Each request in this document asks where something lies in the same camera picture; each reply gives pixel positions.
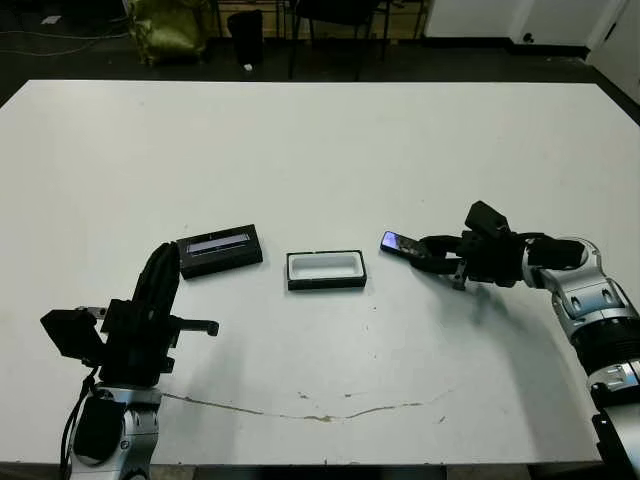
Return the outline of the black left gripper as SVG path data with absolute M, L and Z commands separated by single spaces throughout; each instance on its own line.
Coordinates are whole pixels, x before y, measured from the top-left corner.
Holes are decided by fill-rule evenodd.
M 154 386 L 173 371 L 168 355 L 183 331 L 215 337 L 219 323 L 185 319 L 171 312 L 179 285 L 180 257 L 175 242 L 154 250 L 139 275 L 133 300 L 113 299 L 106 307 L 80 307 L 89 333 L 81 340 L 80 359 L 101 369 L 104 383 Z

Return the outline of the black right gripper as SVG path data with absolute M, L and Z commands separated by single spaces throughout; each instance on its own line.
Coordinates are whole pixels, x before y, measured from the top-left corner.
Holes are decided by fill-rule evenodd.
M 420 239 L 429 251 L 451 251 L 457 257 L 412 258 L 412 267 L 431 274 L 453 274 L 453 286 L 465 289 L 465 282 L 492 283 L 511 288 L 523 280 L 522 259 L 526 237 L 504 233 L 497 238 L 466 230 L 460 236 L 431 235 Z

